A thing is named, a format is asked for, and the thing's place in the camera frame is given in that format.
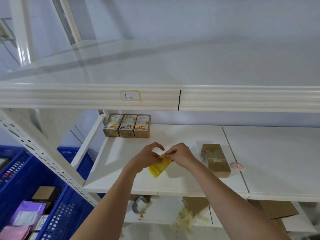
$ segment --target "white label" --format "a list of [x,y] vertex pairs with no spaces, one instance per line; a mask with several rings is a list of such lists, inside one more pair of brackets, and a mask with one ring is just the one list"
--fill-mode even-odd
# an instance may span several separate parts
[[140,92],[138,90],[128,90],[120,92],[123,101],[140,101]]
[[149,127],[149,115],[138,115],[137,122],[134,127],[135,131],[147,131]]
[[121,126],[119,129],[121,130],[133,130],[134,124],[136,122],[136,115],[126,114],[122,120]]
[[38,224],[37,226],[35,227],[35,231],[40,231],[41,228],[43,227],[43,225],[45,224],[46,220],[48,218],[48,215],[44,215],[44,216],[41,216],[39,221],[38,221]]
[[28,240],[36,240],[37,236],[38,236],[38,233],[34,232]]
[[109,130],[117,130],[121,121],[122,121],[123,114],[112,114],[108,120],[108,124],[106,125],[105,129]]
[[14,220],[14,226],[31,226],[35,223],[38,216],[37,211],[20,211]]

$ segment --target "hand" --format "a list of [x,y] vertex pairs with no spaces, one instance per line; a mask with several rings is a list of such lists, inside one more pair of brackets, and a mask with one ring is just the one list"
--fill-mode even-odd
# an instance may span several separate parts
[[187,170],[189,170],[188,168],[193,162],[198,161],[190,151],[190,148],[184,143],[172,146],[167,150],[165,155],[171,161],[176,162],[176,164],[186,168]]
[[150,167],[154,163],[162,162],[162,158],[159,158],[159,155],[152,151],[152,149],[156,147],[163,151],[165,150],[164,147],[157,142],[146,145],[125,167],[131,169],[134,173],[139,173],[142,169]]

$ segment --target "yellow packet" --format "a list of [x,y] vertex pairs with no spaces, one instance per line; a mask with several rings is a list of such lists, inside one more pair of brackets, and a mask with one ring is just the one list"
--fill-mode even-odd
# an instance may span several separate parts
[[162,154],[160,157],[163,158],[162,162],[155,163],[148,168],[148,171],[152,174],[154,178],[157,178],[160,175],[160,173],[162,173],[171,163],[171,161],[168,158],[166,158],[165,154]]

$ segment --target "black handwriting on label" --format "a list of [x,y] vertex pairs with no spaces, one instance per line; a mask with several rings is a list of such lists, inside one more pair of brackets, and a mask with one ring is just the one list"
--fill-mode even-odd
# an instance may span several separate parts
[[131,129],[132,125],[123,125],[120,127],[120,129]]

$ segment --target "pink round object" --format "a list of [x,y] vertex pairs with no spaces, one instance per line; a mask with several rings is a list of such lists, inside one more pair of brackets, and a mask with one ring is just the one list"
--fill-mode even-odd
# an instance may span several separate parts
[[233,162],[231,163],[231,167],[238,171],[243,171],[245,167],[241,163]]

